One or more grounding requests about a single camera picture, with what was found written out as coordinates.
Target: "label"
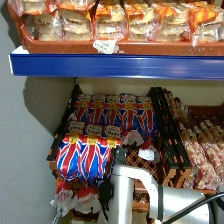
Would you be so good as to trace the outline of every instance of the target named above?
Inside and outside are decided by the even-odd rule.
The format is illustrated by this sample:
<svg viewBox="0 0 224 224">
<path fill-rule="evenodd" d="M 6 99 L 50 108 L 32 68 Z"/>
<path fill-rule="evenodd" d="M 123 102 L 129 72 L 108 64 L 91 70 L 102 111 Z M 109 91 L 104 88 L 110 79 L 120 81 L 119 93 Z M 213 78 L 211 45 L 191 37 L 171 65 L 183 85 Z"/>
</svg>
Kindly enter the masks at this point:
<svg viewBox="0 0 224 224">
<path fill-rule="evenodd" d="M 97 126 L 97 125 L 93 125 L 93 124 L 89 124 L 89 125 L 87 125 L 86 133 L 88 135 L 101 136 L 102 127 Z"/>
<path fill-rule="evenodd" d="M 201 122 L 199 125 L 200 125 L 200 127 L 201 127 L 202 130 L 205 130 L 206 129 L 206 126 L 205 126 L 205 124 L 203 122 Z"/>
<path fill-rule="evenodd" d="M 124 95 L 125 103 L 136 103 L 134 95 Z"/>
<path fill-rule="evenodd" d="M 117 40 L 95 40 L 93 47 L 104 54 L 112 54 Z"/>
<path fill-rule="evenodd" d="M 101 102 L 100 102 L 100 101 L 96 101 L 96 102 L 94 103 L 94 108 L 102 108 L 102 104 L 101 104 Z"/>
<path fill-rule="evenodd" d="M 125 104 L 125 109 L 126 109 L 126 110 L 133 110 L 133 108 L 134 108 L 134 107 L 133 107 L 133 105 L 132 105 L 131 103 L 126 103 L 126 104 Z"/>
<path fill-rule="evenodd" d="M 70 132 L 78 132 L 80 134 L 83 134 L 83 128 L 84 128 L 84 123 L 83 122 L 77 122 L 77 121 L 72 121 L 69 126 Z"/>
<path fill-rule="evenodd" d="M 216 128 L 218 129 L 219 133 L 223 132 L 223 130 L 222 130 L 222 128 L 220 126 L 216 126 Z"/>
<path fill-rule="evenodd" d="M 69 134 L 68 141 L 71 144 L 75 144 L 79 140 L 79 134 L 77 132 L 72 132 Z"/>
<path fill-rule="evenodd" d="M 112 137 L 108 137 L 107 139 L 107 144 L 109 145 L 109 147 L 112 149 L 112 148 L 116 148 L 116 145 L 117 145 L 117 141 L 115 138 L 112 138 Z"/>
<path fill-rule="evenodd" d="M 191 129 L 187 129 L 188 134 L 190 135 L 190 137 L 194 137 L 194 133 Z"/>
<path fill-rule="evenodd" d="M 197 126 L 194 126 L 194 130 L 195 130 L 195 132 L 196 132 L 197 134 L 200 134 L 200 133 L 201 133 L 200 129 L 199 129 Z"/>
<path fill-rule="evenodd" d="M 87 102 L 85 100 L 82 100 L 80 103 L 79 103 L 79 107 L 86 107 L 87 106 Z"/>
<path fill-rule="evenodd" d="M 180 130 L 186 130 L 186 128 L 184 127 L 184 125 L 182 123 L 179 123 L 178 126 L 179 126 Z"/>
<path fill-rule="evenodd" d="M 115 102 L 110 102 L 110 104 L 109 104 L 109 108 L 110 109 L 114 109 L 114 110 L 116 110 L 117 109 L 117 104 L 115 103 Z"/>
<path fill-rule="evenodd" d="M 121 130 L 119 127 L 108 125 L 105 132 L 108 137 L 121 138 Z"/>
<path fill-rule="evenodd" d="M 204 122 L 205 122 L 205 124 L 206 124 L 208 127 L 211 127 L 211 126 L 212 126 L 212 124 L 211 124 L 211 122 L 210 122 L 209 120 L 204 120 Z"/>
<path fill-rule="evenodd" d="M 120 97 L 119 96 L 108 96 L 107 100 L 109 102 L 120 103 Z"/>
<path fill-rule="evenodd" d="M 142 103 L 152 103 L 151 98 L 147 96 L 139 96 L 138 100 L 141 101 Z"/>
<path fill-rule="evenodd" d="M 143 109 L 144 110 L 151 110 L 152 105 L 150 103 L 143 103 Z"/>
<path fill-rule="evenodd" d="M 93 136 L 93 135 L 89 135 L 87 137 L 87 143 L 89 145 L 96 145 L 96 143 L 97 143 L 97 137 L 96 136 Z"/>
</svg>

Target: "brown tray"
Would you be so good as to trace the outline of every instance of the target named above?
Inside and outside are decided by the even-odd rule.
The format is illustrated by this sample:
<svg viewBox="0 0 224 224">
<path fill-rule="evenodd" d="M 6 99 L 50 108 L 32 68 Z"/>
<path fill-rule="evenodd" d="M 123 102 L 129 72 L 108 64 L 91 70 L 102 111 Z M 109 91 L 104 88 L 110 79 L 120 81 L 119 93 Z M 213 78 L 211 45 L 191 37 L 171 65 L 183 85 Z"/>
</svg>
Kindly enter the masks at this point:
<svg viewBox="0 0 224 224">
<path fill-rule="evenodd" d="M 29 53 L 33 54 L 98 54 L 93 41 L 38 41 L 28 34 L 22 17 L 11 6 L 7 6 L 21 41 Z M 193 47 L 191 42 L 117 42 L 117 54 L 130 55 L 173 55 L 173 56 L 224 56 L 224 43 L 201 43 Z"/>
</svg>

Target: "white wall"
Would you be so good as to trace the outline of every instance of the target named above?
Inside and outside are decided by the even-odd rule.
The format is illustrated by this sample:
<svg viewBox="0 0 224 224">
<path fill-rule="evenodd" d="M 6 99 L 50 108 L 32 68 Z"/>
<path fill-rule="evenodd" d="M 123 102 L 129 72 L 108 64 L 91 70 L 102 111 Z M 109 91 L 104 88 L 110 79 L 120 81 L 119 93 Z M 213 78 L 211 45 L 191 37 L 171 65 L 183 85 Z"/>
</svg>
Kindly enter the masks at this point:
<svg viewBox="0 0 224 224">
<path fill-rule="evenodd" d="M 19 41 L 4 1 L 0 10 L 0 223 L 48 224 L 55 216 L 49 204 L 55 187 L 46 156 L 74 80 L 11 75 L 8 54 Z M 224 101 L 223 81 L 80 78 L 80 84 L 89 94 L 145 95 L 150 86 L 162 86 L 188 105 Z"/>
</svg>

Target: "union jack packaging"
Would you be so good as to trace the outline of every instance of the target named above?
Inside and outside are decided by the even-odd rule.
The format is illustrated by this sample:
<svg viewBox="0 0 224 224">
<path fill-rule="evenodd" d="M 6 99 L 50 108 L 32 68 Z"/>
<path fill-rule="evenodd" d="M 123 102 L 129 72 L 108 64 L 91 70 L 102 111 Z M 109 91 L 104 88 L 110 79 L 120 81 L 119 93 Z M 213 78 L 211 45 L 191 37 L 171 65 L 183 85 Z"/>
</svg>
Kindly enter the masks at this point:
<svg viewBox="0 0 224 224">
<path fill-rule="evenodd" d="M 105 101 L 105 125 L 121 126 L 120 96 L 107 95 Z"/>
<path fill-rule="evenodd" d="M 105 96 L 93 95 L 89 106 L 89 123 L 104 125 Z"/>
<path fill-rule="evenodd" d="M 150 97 L 137 97 L 139 132 L 143 138 L 158 135 L 155 111 Z"/>
<path fill-rule="evenodd" d="M 134 94 L 121 94 L 121 126 L 123 131 L 138 130 L 138 107 Z"/>
<path fill-rule="evenodd" d="M 87 123 L 89 120 L 89 106 L 91 96 L 80 94 L 74 105 L 74 116 L 76 121 Z"/>
</svg>

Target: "blue shelf edge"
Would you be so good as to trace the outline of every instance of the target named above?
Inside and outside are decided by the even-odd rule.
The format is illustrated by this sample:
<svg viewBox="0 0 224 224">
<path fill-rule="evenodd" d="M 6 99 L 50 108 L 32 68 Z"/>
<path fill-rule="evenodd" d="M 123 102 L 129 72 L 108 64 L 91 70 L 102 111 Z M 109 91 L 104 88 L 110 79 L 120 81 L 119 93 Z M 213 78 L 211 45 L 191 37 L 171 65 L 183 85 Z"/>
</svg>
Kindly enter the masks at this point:
<svg viewBox="0 0 224 224">
<path fill-rule="evenodd" d="M 15 76 L 224 80 L 224 57 L 9 55 Z"/>
</svg>

